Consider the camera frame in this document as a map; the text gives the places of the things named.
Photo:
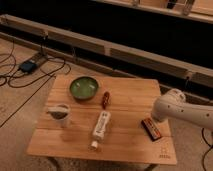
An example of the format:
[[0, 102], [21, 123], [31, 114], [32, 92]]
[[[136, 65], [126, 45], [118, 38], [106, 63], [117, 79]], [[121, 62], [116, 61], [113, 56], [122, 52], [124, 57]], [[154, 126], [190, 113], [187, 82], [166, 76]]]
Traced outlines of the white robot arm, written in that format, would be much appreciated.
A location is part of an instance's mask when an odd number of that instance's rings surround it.
[[158, 97], [151, 116], [158, 122], [174, 117], [213, 131], [213, 106], [187, 103], [185, 94], [179, 89], [171, 89]]

